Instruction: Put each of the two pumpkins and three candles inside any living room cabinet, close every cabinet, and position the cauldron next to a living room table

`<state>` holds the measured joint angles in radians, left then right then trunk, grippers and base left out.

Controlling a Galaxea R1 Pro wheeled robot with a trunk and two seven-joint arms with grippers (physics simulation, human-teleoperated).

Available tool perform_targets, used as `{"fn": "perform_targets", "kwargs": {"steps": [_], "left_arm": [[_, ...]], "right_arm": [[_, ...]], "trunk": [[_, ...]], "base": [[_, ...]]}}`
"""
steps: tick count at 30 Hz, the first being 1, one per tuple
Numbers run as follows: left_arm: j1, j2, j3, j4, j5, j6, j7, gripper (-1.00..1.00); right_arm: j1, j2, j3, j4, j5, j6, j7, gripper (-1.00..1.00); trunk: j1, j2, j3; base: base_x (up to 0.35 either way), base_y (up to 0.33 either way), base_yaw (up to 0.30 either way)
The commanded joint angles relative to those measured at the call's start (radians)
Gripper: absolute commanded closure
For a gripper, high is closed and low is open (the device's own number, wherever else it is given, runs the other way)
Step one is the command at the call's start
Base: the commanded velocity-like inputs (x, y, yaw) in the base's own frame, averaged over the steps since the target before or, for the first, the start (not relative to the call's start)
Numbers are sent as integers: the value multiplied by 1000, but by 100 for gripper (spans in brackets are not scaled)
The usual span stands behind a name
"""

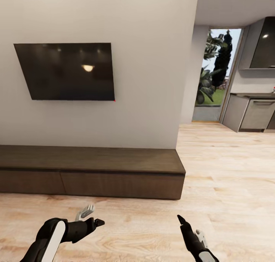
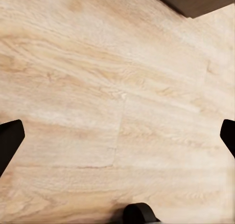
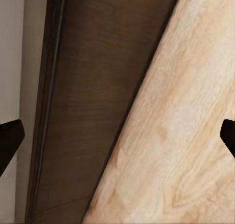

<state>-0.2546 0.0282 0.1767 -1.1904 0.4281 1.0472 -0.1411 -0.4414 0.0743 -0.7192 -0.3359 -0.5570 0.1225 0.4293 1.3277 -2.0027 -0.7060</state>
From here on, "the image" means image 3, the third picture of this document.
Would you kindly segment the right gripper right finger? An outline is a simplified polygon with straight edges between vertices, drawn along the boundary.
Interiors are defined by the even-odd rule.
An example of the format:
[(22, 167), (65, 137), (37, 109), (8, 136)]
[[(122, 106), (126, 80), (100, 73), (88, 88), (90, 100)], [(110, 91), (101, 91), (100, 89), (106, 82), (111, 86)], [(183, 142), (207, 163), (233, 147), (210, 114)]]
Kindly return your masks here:
[(235, 158), (235, 121), (228, 119), (223, 121), (220, 137)]

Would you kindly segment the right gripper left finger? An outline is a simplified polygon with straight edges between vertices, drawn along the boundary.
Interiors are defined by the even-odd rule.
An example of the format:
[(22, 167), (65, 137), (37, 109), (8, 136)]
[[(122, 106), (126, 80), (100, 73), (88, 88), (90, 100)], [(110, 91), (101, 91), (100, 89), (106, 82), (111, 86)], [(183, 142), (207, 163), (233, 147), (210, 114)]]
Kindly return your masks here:
[(25, 138), (21, 120), (0, 125), (0, 177)]

